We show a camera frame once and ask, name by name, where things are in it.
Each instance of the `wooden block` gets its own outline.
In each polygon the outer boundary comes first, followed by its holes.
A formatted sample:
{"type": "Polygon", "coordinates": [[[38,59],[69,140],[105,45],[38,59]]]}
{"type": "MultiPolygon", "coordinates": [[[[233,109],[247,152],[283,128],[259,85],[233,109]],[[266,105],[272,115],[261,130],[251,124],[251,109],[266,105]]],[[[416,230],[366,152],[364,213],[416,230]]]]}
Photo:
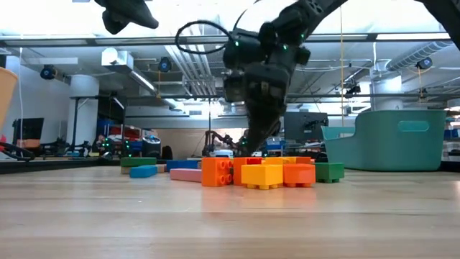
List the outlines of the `wooden block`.
{"type": "Polygon", "coordinates": [[[121,167],[121,174],[129,174],[129,171],[131,170],[131,168],[124,168],[124,167],[121,167]]]}
{"type": "Polygon", "coordinates": [[[168,160],[166,161],[166,171],[176,168],[198,169],[198,160],[168,160]]]}
{"type": "Polygon", "coordinates": [[[156,165],[156,158],[122,158],[121,166],[122,167],[136,167],[142,165],[156,165]]]}
{"type": "Polygon", "coordinates": [[[158,173],[166,173],[166,165],[156,165],[158,173]]]}
{"type": "Polygon", "coordinates": [[[131,168],[129,171],[129,177],[131,178],[149,178],[157,174],[156,165],[143,165],[135,168],[131,168]]]}
{"type": "Polygon", "coordinates": [[[179,168],[171,169],[170,179],[201,183],[201,170],[200,169],[179,169],[179,168]]]}

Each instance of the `storage bin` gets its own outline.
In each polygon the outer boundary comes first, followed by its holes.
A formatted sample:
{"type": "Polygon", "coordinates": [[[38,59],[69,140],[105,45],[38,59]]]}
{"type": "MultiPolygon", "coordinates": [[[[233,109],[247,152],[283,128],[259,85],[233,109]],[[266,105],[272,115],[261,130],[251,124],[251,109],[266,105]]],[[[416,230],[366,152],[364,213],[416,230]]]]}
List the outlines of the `storage bin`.
{"type": "Polygon", "coordinates": [[[363,112],[353,136],[325,136],[328,161],[366,171],[435,171],[445,119],[441,110],[363,112]]]}

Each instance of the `red lego brick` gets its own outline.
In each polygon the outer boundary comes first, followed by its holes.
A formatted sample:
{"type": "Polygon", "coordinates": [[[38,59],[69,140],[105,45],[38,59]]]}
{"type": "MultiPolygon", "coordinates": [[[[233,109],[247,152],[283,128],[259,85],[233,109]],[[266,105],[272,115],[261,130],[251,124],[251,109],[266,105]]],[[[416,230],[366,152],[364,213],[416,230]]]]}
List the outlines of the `red lego brick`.
{"type": "Polygon", "coordinates": [[[233,160],[233,184],[236,186],[245,186],[242,183],[242,166],[243,165],[260,165],[262,158],[235,158],[233,160]]]}

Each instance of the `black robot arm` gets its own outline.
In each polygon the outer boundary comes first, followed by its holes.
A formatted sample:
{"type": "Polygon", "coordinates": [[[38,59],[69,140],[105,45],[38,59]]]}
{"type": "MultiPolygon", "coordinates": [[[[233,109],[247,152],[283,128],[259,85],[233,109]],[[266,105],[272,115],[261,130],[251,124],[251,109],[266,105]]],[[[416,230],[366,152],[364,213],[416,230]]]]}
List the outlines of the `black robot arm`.
{"type": "MultiPolygon", "coordinates": [[[[107,8],[104,22],[109,32],[116,34],[128,22],[152,29],[158,22],[147,13],[143,0],[96,0],[107,8]]],[[[443,25],[460,49],[460,0],[415,0],[443,25]]],[[[280,127],[279,118],[285,112],[285,97],[297,64],[306,64],[310,52],[302,47],[303,41],[330,13],[346,0],[298,0],[284,8],[278,18],[264,23],[259,32],[235,29],[227,32],[210,21],[186,24],[176,34],[176,45],[181,48],[180,33],[192,24],[209,24],[229,36],[225,47],[224,64],[234,72],[224,81],[227,101],[245,101],[249,120],[248,142],[242,155],[250,155],[267,137],[280,127]]]]}

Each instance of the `column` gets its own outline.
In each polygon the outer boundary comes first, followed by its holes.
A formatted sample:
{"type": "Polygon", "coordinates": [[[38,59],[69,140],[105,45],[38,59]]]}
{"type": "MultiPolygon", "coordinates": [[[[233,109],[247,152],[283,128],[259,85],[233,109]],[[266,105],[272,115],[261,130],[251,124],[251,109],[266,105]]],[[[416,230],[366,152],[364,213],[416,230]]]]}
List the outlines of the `column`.
{"type": "MultiPolygon", "coordinates": [[[[400,94],[401,93],[401,76],[385,76],[380,78],[376,76],[372,79],[372,94],[400,94]]],[[[380,110],[399,110],[403,109],[403,98],[401,97],[375,97],[371,98],[373,104],[372,111],[380,110]]]]}
{"type": "MultiPolygon", "coordinates": [[[[70,97],[77,96],[96,96],[99,94],[99,80],[87,75],[72,76],[70,81],[70,97]]],[[[80,99],[77,114],[77,131],[75,135],[75,144],[83,144],[89,141],[93,144],[96,138],[96,128],[98,119],[98,100],[89,99],[85,104],[85,99],[80,99]]],[[[75,100],[70,100],[69,116],[67,123],[67,142],[73,140],[73,119],[75,114],[75,100]]]]}

